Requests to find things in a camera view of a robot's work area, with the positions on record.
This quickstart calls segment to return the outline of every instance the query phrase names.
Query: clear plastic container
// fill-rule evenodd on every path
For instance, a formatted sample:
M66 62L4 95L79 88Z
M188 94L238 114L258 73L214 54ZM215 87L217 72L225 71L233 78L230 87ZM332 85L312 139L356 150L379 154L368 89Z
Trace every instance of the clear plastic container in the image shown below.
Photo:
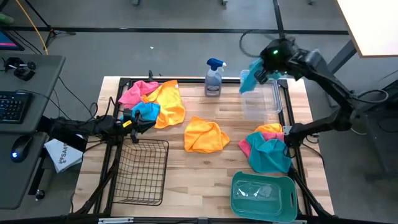
M240 73L241 83L249 74L249 70ZM268 80L258 84L253 91L241 95L243 118L263 120L267 114L278 114L282 110L277 80Z

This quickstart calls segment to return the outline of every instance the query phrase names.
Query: monitor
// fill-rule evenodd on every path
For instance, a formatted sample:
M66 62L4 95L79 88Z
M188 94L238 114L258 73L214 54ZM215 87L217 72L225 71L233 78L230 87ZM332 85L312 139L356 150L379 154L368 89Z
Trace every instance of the monitor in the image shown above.
M25 50L25 48L6 31L0 30L0 50Z

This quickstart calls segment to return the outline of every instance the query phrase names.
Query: teal cloth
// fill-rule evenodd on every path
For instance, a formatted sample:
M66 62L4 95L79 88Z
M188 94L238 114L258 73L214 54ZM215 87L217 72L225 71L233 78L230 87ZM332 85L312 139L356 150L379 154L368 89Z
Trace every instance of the teal cloth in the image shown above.
M278 139L265 141L261 132L248 135L246 141L251 146L249 164L254 171L259 173L289 171L292 159L285 156L287 147L284 142Z
M144 120L156 121L160 112L160 105L157 103L144 103L140 102L132 108L131 117L134 118L136 111L139 111Z
M263 71L263 61L261 58L255 59L250 65L249 65L249 74L243 76L243 82L241 84L241 87L239 88L239 93L242 94L247 91L253 91L254 88L257 85L257 80L254 77L254 74L257 72ZM281 74L279 72L274 72L270 75L267 75L268 79L275 79L277 80L278 78L281 77Z

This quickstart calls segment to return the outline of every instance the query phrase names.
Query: gray floor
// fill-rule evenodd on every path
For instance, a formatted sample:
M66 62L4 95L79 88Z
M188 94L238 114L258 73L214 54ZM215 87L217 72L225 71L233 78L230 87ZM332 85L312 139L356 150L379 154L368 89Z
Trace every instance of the gray floor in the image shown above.
M275 29L271 0L230 0L227 7L217 0L143 0L132 7L128 0L31 0L32 4L53 26L74 27L172 27L172 28L237 28ZM306 0L280 0L286 29L346 29L334 0L319 0L308 6ZM19 25L29 25L13 1L5 8ZM34 21L41 26L37 18ZM21 32L36 46L40 42L34 32ZM347 35L296 35L305 49L320 49L330 61L347 43ZM239 34L115 34L78 33L57 38L50 54L67 58L62 78L85 104L96 101L102 79L106 75L147 75L148 70L170 76L203 76L210 57L223 59L227 76L238 76L251 59L238 47ZM259 52L269 39L261 34L248 35L244 46ZM397 79L396 58L361 59L355 55L336 76L356 91L380 88ZM323 90L316 83L306 82L313 118L328 115ZM86 119L88 113L77 100L57 84L61 107L74 119ZM56 116L49 105L45 114ZM344 218L396 223L398 219L398 181L367 183L364 174L379 171L373 148L366 136L351 131L323 133L320 147L325 158L326 176L335 213ZM43 217L68 213L69 197L74 190L77 173L46 174L43 188L45 200L35 202L26 197L21 208L0 210L0 219Z

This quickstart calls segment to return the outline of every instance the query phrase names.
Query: wooden tabletop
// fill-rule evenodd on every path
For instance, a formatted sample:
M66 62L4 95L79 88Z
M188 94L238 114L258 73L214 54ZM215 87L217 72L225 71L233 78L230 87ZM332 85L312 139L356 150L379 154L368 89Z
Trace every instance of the wooden tabletop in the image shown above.
M116 97L119 79L120 77L104 77L98 99L98 114L104 113L109 96ZM296 122L311 122L312 116L303 80L295 82L293 79L289 79L288 84ZM187 111L185 121L182 124L165 129L151 129L142 135L146 139L161 139L170 143L162 204L145 206L114 203L112 216L237 217L229 207L232 176L240 170L245 173L254 173L248 164L248 160L238 147L238 142L251 134L259 125L278 123L278 115L265 115L263 120L257 121L245 119L238 93L239 87L235 84L224 84L219 98L204 97L203 84L180 83L179 88L182 102ZM283 94L281 94L281 97L285 110ZM284 114L285 120L288 121L286 110ZM220 129L229 136L231 142L223 151L212 154L185 152L183 149L183 132L192 116L199 116L218 123ZM319 150L317 144L306 143ZM73 198L75 209L79 209L84 204L98 185L105 147L105 145L100 145L85 153ZM318 155L303 146L300 150L308 188L323 208L333 213L322 160ZM263 175L282 176L283 174ZM305 213L301 190L299 187L296 188L300 209ZM104 208L107 195L108 188L104 191L101 211Z
M398 56L397 0L337 0L361 57Z

